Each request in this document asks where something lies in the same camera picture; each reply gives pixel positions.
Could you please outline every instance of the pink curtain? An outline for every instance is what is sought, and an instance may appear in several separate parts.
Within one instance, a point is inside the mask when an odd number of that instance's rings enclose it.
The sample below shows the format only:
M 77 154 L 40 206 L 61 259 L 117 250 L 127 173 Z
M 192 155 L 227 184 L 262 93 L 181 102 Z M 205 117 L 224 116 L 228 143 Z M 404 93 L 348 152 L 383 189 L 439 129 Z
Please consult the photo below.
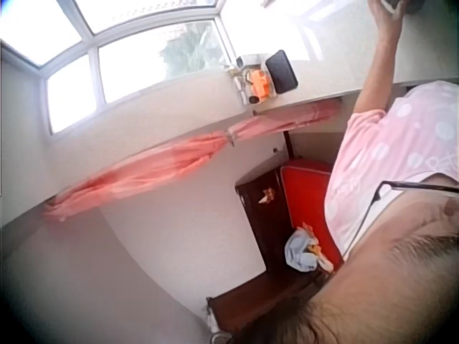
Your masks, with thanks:
M 234 141 L 247 140 L 260 135 L 302 128 L 311 123 L 327 120 L 341 107 L 339 100 L 321 100 L 286 108 L 270 110 L 233 125 L 228 131 Z
M 58 194 L 47 202 L 44 213 L 64 219 L 153 190 L 198 169 L 227 143 L 227 134 L 220 131 L 150 148 Z
M 198 169 L 229 142 L 301 128 L 326 120 L 340 108 L 338 100 L 271 110 L 219 131 L 166 143 L 131 156 L 49 200 L 45 215 L 64 219 L 116 199 L 150 191 Z

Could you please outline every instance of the eyeglasses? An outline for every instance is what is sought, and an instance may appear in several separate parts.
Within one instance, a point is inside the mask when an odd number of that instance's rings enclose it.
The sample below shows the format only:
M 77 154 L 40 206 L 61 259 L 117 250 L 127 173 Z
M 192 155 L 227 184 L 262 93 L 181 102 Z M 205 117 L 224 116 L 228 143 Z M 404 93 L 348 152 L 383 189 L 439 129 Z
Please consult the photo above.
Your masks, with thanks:
M 428 192 L 435 192 L 437 194 L 441 193 L 445 196 L 458 198 L 459 199 L 459 188 L 451 187 L 451 186 L 440 186 L 440 185 L 430 185 L 430 184 L 423 184 L 423 183 L 411 183 L 411 182 L 402 182 L 402 181 L 382 181 L 380 185 L 377 187 L 374 196 L 372 198 L 372 202 L 370 203 L 368 209 L 365 212 L 364 218 L 361 220 L 359 228 L 355 233 L 354 237 L 349 244 L 349 247 L 344 252 L 343 257 L 345 257 L 352 249 L 354 242 L 356 241 L 362 227 L 365 224 L 365 220 L 368 217 L 373 205 L 380 201 L 381 194 L 380 191 L 384 186 L 389 186 L 393 191 L 428 191 Z

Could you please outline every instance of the glass pane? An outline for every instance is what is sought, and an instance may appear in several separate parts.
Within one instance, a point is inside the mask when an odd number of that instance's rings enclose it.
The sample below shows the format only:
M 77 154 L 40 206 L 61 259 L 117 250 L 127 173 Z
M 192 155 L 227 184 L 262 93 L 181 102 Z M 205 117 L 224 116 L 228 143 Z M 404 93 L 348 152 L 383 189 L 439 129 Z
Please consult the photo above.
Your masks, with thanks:
M 226 62 L 213 21 L 175 24 L 135 34 L 100 48 L 99 58 L 107 102 Z
M 68 64 L 48 79 L 51 130 L 57 133 L 96 109 L 87 55 Z
M 93 32 L 140 16 L 189 7 L 214 6 L 216 0 L 76 0 Z
M 36 65 L 43 65 L 81 41 L 56 0 L 5 1 L 2 39 Z

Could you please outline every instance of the pink pajama top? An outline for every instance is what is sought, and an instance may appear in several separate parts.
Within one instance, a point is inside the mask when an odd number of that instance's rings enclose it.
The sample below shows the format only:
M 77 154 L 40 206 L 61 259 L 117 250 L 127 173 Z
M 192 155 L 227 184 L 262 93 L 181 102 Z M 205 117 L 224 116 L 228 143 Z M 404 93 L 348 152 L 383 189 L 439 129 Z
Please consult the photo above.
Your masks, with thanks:
M 459 87 L 439 81 L 396 99 L 388 113 L 351 116 L 325 200 L 326 222 L 341 254 L 382 181 L 421 182 L 436 173 L 459 181 L 458 104 Z M 382 200 L 372 207 L 353 246 L 402 193 L 388 189 L 381 190 Z

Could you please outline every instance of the tree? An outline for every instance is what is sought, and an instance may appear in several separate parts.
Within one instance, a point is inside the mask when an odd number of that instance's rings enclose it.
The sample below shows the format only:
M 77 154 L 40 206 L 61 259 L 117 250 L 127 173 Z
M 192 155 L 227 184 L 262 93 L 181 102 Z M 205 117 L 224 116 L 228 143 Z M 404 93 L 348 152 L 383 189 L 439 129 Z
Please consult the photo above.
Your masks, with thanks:
M 183 32 L 170 39 L 160 52 L 167 66 L 166 77 L 177 77 L 220 66 L 224 61 L 224 53 L 212 24 L 208 21 L 197 21 L 183 26 Z

